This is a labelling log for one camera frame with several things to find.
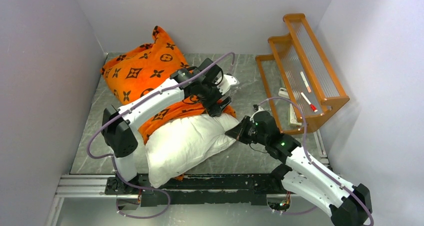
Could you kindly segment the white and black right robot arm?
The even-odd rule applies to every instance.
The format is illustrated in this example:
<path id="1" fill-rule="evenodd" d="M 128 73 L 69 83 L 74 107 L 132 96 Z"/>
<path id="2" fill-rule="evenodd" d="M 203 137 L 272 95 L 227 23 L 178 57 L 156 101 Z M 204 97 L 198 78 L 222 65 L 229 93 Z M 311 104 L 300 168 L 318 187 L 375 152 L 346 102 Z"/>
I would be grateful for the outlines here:
<path id="1" fill-rule="evenodd" d="M 321 164 L 299 141 L 280 132 L 269 112 L 245 116 L 225 135 L 246 145 L 263 145 L 266 153 L 281 162 L 270 174 L 274 192 L 286 190 L 301 196 L 325 212 L 333 225 L 364 225 L 371 221 L 369 189 L 342 179 Z"/>

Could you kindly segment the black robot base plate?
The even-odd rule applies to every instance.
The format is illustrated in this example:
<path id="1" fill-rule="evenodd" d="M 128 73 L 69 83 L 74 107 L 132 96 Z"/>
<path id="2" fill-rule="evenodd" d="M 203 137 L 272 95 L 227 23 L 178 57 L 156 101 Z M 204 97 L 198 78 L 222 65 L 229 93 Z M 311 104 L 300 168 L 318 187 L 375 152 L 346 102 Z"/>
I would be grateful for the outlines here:
<path id="1" fill-rule="evenodd" d="M 287 210 L 291 195 L 269 173 L 254 174 L 186 174 L 182 180 L 170 179 L 159 191 L 150 188 L 146 174 L 137 177 L 136 187 L 109 177 L 104 194 L 116 196 L 119 207 L 138 204 L 141 207 L 179 204 L 237 204 L 269 206 L 275 210 Z"/>

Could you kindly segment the white pillow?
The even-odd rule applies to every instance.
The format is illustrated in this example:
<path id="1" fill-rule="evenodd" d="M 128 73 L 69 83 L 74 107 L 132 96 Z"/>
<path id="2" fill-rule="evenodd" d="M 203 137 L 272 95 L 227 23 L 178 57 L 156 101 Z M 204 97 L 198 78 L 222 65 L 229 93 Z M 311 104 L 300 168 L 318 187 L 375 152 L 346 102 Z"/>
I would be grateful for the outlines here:
<path id="1" fill-rule="evenodd" d="M 161 126 L 145 144 L 151 186 L 159 188 L 228 149 L 235 139 L 225 133 L 238 123 L 224 113 L 219 117 L 204 114 L 175 119 Z"/>

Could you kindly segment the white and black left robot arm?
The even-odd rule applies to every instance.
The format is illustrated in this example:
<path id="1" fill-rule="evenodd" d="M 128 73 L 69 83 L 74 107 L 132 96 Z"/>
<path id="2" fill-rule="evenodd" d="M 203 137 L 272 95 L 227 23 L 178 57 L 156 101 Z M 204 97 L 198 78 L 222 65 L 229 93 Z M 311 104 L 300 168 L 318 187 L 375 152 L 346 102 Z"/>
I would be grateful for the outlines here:
<path id="1" fill-rule="evenodd" d="M 196 96 L 209 116 L 220 116 L 232 101 L 225 94 L 239 81 L 225 74 L 221 67 L 205 59 L 199 67 L 188 67 L 173 72 L 156 89 L 134 102 L 103 112 L 101 134 L 112 151 L 115 178 L 109 183 L 115 192 L 138 192 L 139 175 L 134 152 L 138 147 L 135 134 L 150 119 L 163 119 L 169 107 L 190 96 Z"/>

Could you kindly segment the orange patterned pillowcase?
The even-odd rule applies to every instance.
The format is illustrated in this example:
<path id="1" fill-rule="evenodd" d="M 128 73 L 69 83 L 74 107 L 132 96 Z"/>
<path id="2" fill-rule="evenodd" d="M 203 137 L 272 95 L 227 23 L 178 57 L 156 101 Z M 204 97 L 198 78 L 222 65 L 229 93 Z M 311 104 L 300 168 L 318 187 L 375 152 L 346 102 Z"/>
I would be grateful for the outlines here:
<path id="1" fill-rule="evenodd" d="M 161 27 L 152 32 L 154 43 L 143 44 L 106 63 L 101 73 L 121 106 L 130 104 L 161 85 L 178 69 L 190 67 L 171 37 Z M 222 114 L 236 118 L 228 105 Z M 189 97 L 169 107 L 163 119 L 150 119 L 135 134 L 145 146 L 149 137 L 161 126 L 180 118 L 207 114 L 195 97 Z"/>

